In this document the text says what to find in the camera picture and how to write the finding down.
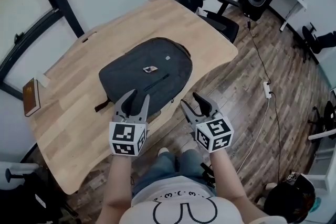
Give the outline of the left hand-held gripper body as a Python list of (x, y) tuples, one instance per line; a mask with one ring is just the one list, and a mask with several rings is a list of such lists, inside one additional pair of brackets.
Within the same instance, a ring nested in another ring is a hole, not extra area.
[(128, 118), (112, 117), (109, 123), (109, 144), (113, 155), (138, 156), (144, 145), (148, 123), (136, 124)]

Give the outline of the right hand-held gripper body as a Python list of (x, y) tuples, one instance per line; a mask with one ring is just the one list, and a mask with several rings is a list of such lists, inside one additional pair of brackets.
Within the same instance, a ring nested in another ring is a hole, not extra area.
[(229, 147), (234, 134), (228, 117), (219, 110), (210, 116), (196, 114), (194, 132), (197, 144), (209, 153)]

